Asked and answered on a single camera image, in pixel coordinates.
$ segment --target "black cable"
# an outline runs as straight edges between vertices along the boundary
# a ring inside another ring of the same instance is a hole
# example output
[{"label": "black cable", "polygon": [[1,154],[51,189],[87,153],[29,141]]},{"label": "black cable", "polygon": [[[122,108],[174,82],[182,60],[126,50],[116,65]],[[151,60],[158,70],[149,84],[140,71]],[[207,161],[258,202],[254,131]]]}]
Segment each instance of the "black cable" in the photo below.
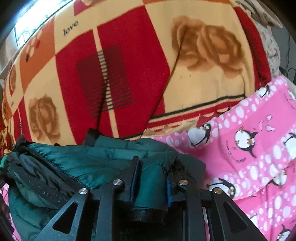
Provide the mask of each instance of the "black cable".
[{"label": "black cable", "polygon": [[289,67],[289,62],[290,62],[290,50],[291,50],[291,34],[289,33],[289,39],[288,39],[288,52],[286,54],[286,68],[285,68],[285,74],[286,77],[288,77],[288,67]]},{"label": "black cable", "polygon": [[287,71],[287,75],[286,75],[287,78],[288,78],[288,76],[289,76],[289,71],[290,71],[291,69],[293,69],[293,70],[295,71],[295,73],[296,73],[296,69],[295,69],[295,68],[289,68],[289,70]]}]

